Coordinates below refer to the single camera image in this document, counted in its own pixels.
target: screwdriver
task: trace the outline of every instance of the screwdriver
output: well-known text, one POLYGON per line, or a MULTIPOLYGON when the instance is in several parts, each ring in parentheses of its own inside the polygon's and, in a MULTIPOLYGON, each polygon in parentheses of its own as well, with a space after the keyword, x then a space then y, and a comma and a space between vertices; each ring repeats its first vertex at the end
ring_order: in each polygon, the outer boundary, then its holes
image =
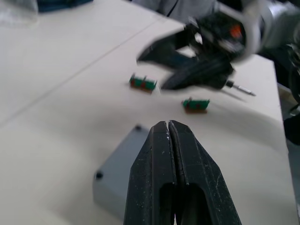
POLYGON ((227 81, 225 85, 226 85, 227 87, 229 87, 229 88, 235 88, 236 90, 239 90, 239 91, 241 91, 241 92, 244 92, 244 93, 246 93, 246 94, 248 94, 248 95, 256 96, 256 94, 253 93, 252 91, 250 91, 250 90, 248 90, 247 88, 244 88, 244 87, 242 87, 242 86, 239 86, 239 85, 234 84, 233 81, 227 81))

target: gray floor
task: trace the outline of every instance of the gray floor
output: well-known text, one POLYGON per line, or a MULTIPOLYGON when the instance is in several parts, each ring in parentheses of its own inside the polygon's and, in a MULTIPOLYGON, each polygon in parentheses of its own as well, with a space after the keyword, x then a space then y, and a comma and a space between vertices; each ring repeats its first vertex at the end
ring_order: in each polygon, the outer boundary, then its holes
MULTIPOLYGON (((285 100, 280 100, 283 118, 290 117, 289 110, 294 106, 292 103, 285 100)), ((286 142, 289 149, 290 167, 296 201, 300 205, 300 146, 294 145, 290 141, 286 142)))

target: small circuit board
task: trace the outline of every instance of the small circuit board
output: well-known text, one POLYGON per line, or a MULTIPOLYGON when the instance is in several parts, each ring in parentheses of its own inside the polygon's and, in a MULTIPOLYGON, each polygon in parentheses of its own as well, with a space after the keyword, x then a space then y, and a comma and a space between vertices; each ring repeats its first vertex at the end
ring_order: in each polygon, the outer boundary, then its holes
POLYGON ((132 88, 140 89, 146 92, 151 93, 157 84, 157 81, 147 80, 147 77, 139 78, 135 74, 132 74, 129 83, 132 88))
POLYGON ((183 108, 187 113, 207 113, 206 108, 209 100, 193 100, 191 97, 182 102, 183 108))

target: table surface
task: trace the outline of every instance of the table surface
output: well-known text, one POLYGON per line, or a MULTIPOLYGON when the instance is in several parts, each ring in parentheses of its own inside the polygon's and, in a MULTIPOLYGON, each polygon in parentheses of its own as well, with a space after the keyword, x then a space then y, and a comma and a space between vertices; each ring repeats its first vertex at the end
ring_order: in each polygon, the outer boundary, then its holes
POLYGON ((233 80, 257 94, 193 88, 131 90, 137 54, 182 24, 121 0, 97 0, 0 28, 0 224, 119 225, 92 201, 94 171, 137 124, 190 126, 217 162, 244 225, 298 224, 272 62, 234 65, 233 80), (209 98, 207 114, 180 103, 209 98))

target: white tabletop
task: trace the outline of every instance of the white tabletop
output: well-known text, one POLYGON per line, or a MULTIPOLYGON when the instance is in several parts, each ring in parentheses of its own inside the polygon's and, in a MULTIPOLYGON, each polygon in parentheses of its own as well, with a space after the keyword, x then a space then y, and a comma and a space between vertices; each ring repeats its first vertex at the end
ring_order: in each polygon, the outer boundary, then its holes
POLYGON ((119 225, 92 201, 92 177, 137 124, 177 120, 219 165, 244 225, 298 224, 275 74, 255 56, 235 65, 235 90, 131 90, 137 54, 181 24, 120 0, 97 0, 0 28, 0 224, 119 225), (180 103, 209 98, 207 114, 180 103))

